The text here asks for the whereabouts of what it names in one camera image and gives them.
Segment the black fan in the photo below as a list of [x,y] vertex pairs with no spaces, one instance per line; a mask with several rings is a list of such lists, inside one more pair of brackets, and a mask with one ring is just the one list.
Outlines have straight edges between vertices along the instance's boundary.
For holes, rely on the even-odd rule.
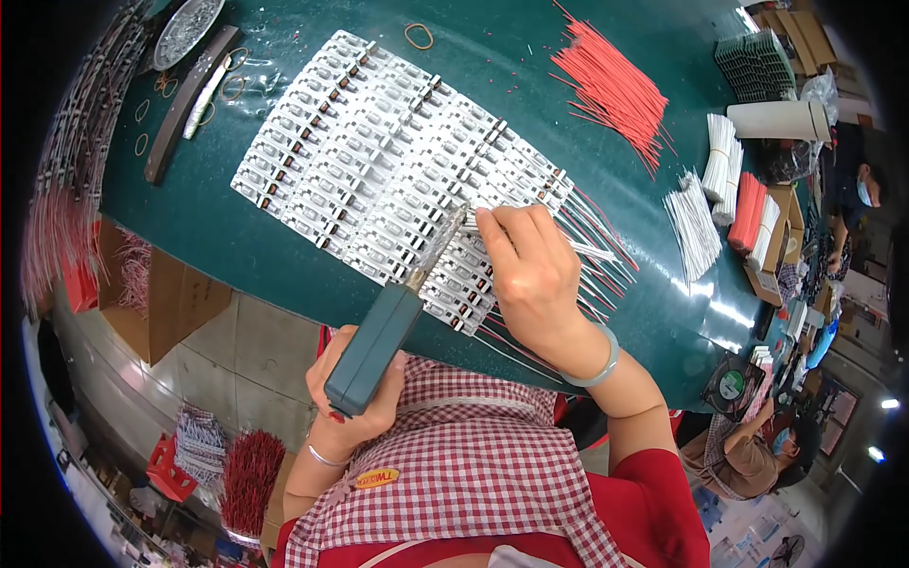
[[718,413],[740,422],[763,379],[760,367],[727,350],[702,396]]
[[774,555],[770,557],[769,568],[790,568],[795,566],[803,550],[804,538],[801,534],[783,537],[783,542],[776,547]]

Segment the blue face mask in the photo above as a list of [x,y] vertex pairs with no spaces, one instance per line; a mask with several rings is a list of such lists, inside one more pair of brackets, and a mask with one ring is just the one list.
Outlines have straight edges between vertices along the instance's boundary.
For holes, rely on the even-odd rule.
[[868,194],[868,186],[863,181],[858,180],[856,180],[855,184],[858,187],[858,198],[862,200],[862,203],[871,207],[871,196]]
[[774,443],[770,446],[771,451],[774,455],[779,455],[783,453],[783,443],[789,439],[789,428],[784,428],[782,432],[776,435]]

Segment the red shirt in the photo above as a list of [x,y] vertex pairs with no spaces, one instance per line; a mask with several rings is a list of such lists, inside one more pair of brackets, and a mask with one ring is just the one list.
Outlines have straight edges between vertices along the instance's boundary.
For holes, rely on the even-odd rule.
[[[710,546],[678,457],[644,450],[625,458],[606,477],[588,473],[594,508],[619,550],[646,568],[708,566]],[[272,568],[285,565],[285,549],[296,520],[278,535]],[[359,566],[399,543],[356,544],[322,551],[319,566]],[[565,567],[581,567],[568,539],[551,534],[513,534],[428,541],[380,562],[376,568],[426,566],[470,553],[491,553],[508,544]]]

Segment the green table surface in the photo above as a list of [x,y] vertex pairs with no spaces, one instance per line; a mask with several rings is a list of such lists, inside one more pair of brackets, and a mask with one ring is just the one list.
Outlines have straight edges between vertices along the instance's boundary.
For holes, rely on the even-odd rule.
[[[550,2],[234,0],[219,24],[245,32],[239,45],[252,55],[239,73],[248,77],[247,88],[232,104],[216,99],[212,122],[192,141],[178,143],[163,184],[152,187],[143,178],[145,157],[135,156],[135,142],[141,133],[154,140],[169,101],[154,90],[154,75],[137,77],[107,160],[102,212],[238,290],[324,324],[359,323],[379,287],[317,251],[229,186],[284,87],[335,30],[345,29],[440,74],[501,115],[603,207],[641,267],[638,284],[616,301],[610,325],[624,349],[660,384],[670,407],[703,408],[700,393],[723,349],[750,353],[760,301],[742,258],[725,244],[725,231],[716,266],[691,292],[686,289],[661,199],[678,187],[683,166],[703,171],[705,115],[723,113],[735,102],[713,51],[718,38],[747,29],[735,12],[739,4],[643,0],[566,1],[564,6],[575,17],[589,19],[669,99],[664,125],[678,157],[663,151],[655,182],[622,136],[568,115],[565,102],[574,100],[573,90],[547,76],[559,71],[549,56],[568,41],[562,36],[565,20]],[[432,31],[432,49],[417,51],[405,41],[403,30],[414,22]],[[187,67],[181,65],[177,76],[185,76]],[[146,98],[150,109],[138,124],[134,110]],[[555,386],[426,314],[405,349],[493,376]]]

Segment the hand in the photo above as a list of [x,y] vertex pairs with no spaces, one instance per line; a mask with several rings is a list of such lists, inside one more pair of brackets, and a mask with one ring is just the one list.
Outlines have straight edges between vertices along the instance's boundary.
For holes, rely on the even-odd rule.
[[319,409],[319,415],[316,417],[318,424],[314,423],[313,431],[318,430],[320,435],[330,438],[329,443],[346,450],[353,450],[360,443],[387,432],[395,423],[397,402],[404,389],[404,366],[407,363],[407,355],[403,351],[397,352],[388,365],[373,401],[366,407],[363,415],[347,419],[343,424],[336,423],[328,417],[332,410],[325,395],[325,381],[341,358],[341,353],[350,344],[355,331],[356,325],[343,326],[325,348],[322,356],[315,361],[309,371],[306,371],[306,386],[309,387],[309,394]]
[[827,257],[827,273],[836,274],[840,271],[840,263],[843,261],[842,253],[832,253]]
[[549,211],[480,208],[476,223],[508,332],[578,379],[597,376],[609,361],[609,341],[577,308],[581,261]]

